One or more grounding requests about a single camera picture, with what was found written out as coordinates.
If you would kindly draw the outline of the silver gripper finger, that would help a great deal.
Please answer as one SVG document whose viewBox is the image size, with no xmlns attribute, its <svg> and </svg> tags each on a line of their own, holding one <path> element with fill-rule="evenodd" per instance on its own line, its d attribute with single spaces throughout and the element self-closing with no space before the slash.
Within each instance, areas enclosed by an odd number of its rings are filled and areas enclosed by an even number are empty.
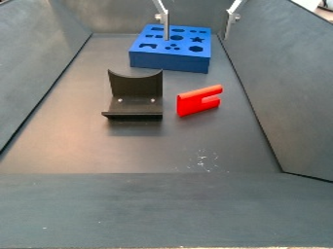
<svg viewBox="0 0 333 249">
<path fill-rule="evenodd" d="M 226 10 L 227 20 L 226 20 L 226 26 L 225 26 L 225 32 L 223 32 L 223 39 L 227 39 L 231 24 L 235 22 L 235 19 L 239 17 L 237 11 L 241 8 L 242 1 L 243 0 L 234 0 L 230 8 Z"/>
<path fill-rule="evenodd" d="M 162 0 L 152 0 L 158 12 L 155 13 L 155 19 L 164 26 L 164 40 L 168 40 L 168 11 L 164 7 Z"/>
</svg>

